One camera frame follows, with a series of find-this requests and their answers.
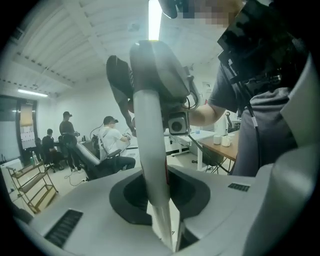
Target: desk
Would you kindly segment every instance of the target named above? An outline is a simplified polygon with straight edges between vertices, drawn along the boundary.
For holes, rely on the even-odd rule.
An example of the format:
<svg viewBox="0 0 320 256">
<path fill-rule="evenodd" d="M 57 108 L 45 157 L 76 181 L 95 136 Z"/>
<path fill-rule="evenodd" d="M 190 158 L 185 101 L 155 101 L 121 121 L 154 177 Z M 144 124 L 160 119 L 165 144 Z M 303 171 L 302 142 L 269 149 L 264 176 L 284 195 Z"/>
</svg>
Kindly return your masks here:
<svg viewBox="0 0 320 256">
<path fill-rule="evenodd" d="M 191 137 L 195 140 L 195 141 L 201 141 L 204 139 L 208 139 L 210 137 L 213 137 L 216 133 L 213 131 L 207 131 L 207 130 L 200 130 L 200 133 L 195 133 L 192 132 L 190 133 Z M 192 143 L 192 140 L 188 137 L 188 136 L 177 136 L 177 138 L 179 138 L 180 140 L 188 143 L 189 145 Z M 198 165 L 197 165 L 197 170 L 201 171 L 202 170 L 202 151 L 198 148 L 197 149 L 197 153 L 198 153 Z"/>
<path fill-rule="evenodd" d="M 234 134 L 232 144 L 230 146 L 222 146 L 214 144 L 214 140 L 212 138 L 210 139 L 204 139 L 200 143 L 205 146 L 206 148 L 210 149 L 211 151 L 214 151 L 218 153 L 219 155 L 230 159 L 231 161 L 236 161 L 237 153 L 238 153 L 238 140 L 239 140 L 239 131 L 231 132 Z"/>
</svg>

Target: black cap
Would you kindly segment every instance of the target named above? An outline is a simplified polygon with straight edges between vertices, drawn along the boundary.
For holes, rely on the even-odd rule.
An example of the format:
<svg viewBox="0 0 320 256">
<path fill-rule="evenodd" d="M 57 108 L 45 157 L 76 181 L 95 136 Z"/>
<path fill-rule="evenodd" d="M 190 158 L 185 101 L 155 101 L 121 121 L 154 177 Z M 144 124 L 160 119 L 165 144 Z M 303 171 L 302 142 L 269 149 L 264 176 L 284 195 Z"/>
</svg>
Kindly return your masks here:
<svg viewBox="0 0 320 256">
<path fill-rule="evenodd" d="M 110 124 L 111 122 L 113 122 L 113 123 L 119 123 L 118 122 L 118 120 L 117 119 L 114 119 L 112 116 L 106 116 L 104 119 L 103 119 L 103 124 L 104 125 L 108 125 L 108 124 Z"/>
<path fill-rule="evenodd" d="M 70 114 L 69 111 L 66 111 L 63 113 L 63 117 L 72 117 L 72 114 Z"/>
</svg>

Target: white t-shirt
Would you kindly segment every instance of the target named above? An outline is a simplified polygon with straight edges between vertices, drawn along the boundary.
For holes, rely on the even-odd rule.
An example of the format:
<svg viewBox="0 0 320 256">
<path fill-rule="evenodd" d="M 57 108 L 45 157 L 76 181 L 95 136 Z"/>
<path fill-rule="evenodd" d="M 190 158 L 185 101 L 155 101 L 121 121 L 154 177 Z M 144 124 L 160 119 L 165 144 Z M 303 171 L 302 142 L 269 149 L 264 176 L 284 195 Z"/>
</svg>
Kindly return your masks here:
<svg viewBox="0 0 320 256">
<path fill-rule="evenodd" d="M 111 154 L 115 152 L 117 147 L 117 141 L 120 140 L 123 137 L 123 135 L 118 131 L 117 129 L 111 128 L 111 127 L 102 127 L 99 130 L 99 149 L 100 149 L 100 161 L 103 161 L 107 158 L 107 154 Z"/>
</svg>

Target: white ceiling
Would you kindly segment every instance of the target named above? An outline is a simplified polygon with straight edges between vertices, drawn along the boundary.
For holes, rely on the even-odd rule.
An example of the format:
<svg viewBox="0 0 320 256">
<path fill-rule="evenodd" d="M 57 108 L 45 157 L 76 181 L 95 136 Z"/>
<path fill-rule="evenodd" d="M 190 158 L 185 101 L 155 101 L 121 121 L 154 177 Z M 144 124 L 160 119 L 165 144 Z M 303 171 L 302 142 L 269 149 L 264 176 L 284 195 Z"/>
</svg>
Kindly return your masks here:
<svg viewBox="0 0 320 256">
<path fill-rule="evenodd" d="M 129 31 L 132 24 L 139 30 Z M 19 27 L 23 37 L 6 68 L 1 67 L 0 89 L 28 89 L 54 98 L 105 76 L 110 55 L 129 62 L 131 46 L 148 37 L 148 0 L 46 0 Z M 223 30 L 162 15 L 159 39 L 187 66 L 216 57 Z"/>
</svg>

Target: wooden shelf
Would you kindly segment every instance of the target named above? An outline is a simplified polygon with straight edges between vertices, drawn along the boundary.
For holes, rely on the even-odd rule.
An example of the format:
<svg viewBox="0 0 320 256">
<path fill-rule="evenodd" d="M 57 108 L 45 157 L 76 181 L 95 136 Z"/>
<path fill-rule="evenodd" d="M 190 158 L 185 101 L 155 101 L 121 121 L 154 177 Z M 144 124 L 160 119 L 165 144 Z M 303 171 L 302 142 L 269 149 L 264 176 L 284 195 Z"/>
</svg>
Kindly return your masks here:
<svg viewBox="0 0 320 256">
<path fill-rule="evenodd" d="M 46 188 L 48 189 L 43 196 L 40 198 L 40 200 L 36 203 L 35 207 L 39 208 L 41 203 L 46 199 L 46 197 L 50 194 L 51 190 L 54 188 L 52 185 L 47 185 Z"/>
<path fill-rule="evenodd" d="M 19 179 L 21 178 L 23 175 L 27 174 L 28 172 L 31 172 L 32 170 L 42 166 L 43 163 L 42 162 L 39 162 L 37 165 L 33 166 L 33 165 L 28 165 L 27 167 L 23 168 L 22 170 L 19 170 L 17 172 L 15 172 L 14 174 L 12 174 L 11 176 L 16 178 L 16 179 Z"/>
<path fill-rule="evenodd" d="M 46 172 L 38 173 L 27 185 L 20 187 L 19 190 L 23 193 L 27 193 L 30 189 L 32 189 L 43 177 L 47 175 Z"/>
<path fill-rule="evenodd" d="M 13 168 L 7 168 L 10 173 L 12 182 L 17 189 L 18 196 L 23 199 L 23 201 L 29 206 L 34 214 L 38 214 L 43 211 L 52 202 L 52 200 L 58 193 L 57 189 L 52 183 L 50 176 L 48 175 L 48 172 L 41 172 L 39 167 L 42 165 L 43 162 L 39 162 L 37 165 L 29 165 L 18 171 Z M 31 174 L 32 178 L 28 179 L 26 183 L 21 184 L 19 178 L 28 173 Z M 38 186 L 36 186 L 34 189 L 37 190 L 32 190 L 33 192 L 35 192 L 35 194 L 30 199 L 27 193 L 41 180 L 43 180 L 44 185 L 41 186 L 40 189 L 38 189 Z"/>
</svg>

